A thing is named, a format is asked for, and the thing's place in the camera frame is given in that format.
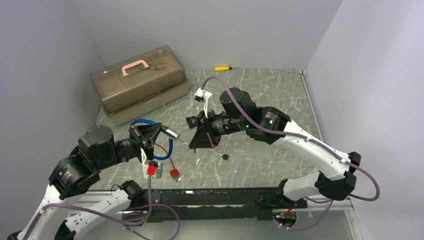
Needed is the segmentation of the red cable lock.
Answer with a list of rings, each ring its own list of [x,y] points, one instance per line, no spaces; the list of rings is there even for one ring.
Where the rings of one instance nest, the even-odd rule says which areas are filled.
[[[171,149],[170,147],[168,149],[166,149],[165,147],[163,147],[159,143],[155,143],[155,146],[159,147],[165,153],[164,157],[169,154],[169,150]],[[171,178],[175,182],[178,182],[177,179],[178,179],[178,177],[181,176],[179,170],[176,168],[174,161],[172,160],[171,157],[168,157],[166,160],[169,162],[169,167],[170,167],[169,174],[170,174]]]

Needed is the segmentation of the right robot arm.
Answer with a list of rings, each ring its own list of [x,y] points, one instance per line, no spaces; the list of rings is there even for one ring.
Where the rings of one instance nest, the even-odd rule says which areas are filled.
[[[204,103],[196,116],[186,118],[190,129],[196,129],[188,147],[191,150],[214,149],[223,135],[245,132],[250,138],[281,147],[306,160],[316,171],[296,179],[283,179],[275,194],[276,203],[289,207],[294,201],[321,194],[342,201],[355,189],[357,178],[353,163],[358,166],[361,155],[336,149],[327,151],[328,145],[304,131],[295,121],[275,107],[258,107],[251,96],[237,87],[230,88],[234,98],[224,91],[219,101],[221,113],[212,110],[212,93],[198,89],[194,99]]]

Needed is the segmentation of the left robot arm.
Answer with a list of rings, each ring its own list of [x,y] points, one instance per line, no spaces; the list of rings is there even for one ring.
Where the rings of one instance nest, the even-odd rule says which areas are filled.
[[[102,170],[137,158],[151,181],[161,164],[154,157],[154,145],[167,127],[161,123],[137,120],[129,136],[116,141],[112,129],[105,125],[90,128],[78,139],[71,154],[61,159],[52,171],[43,199],[27,226],[11,233],[11,240],[77,240],[103,220],[126,227],[131,223],[114,214],[126,209],[146,208],[145,219],[153,212],[155,202],[151,188],[143,190],[128,180],[105,200],[91,208],[76,206],[89,188],[100,180]]]

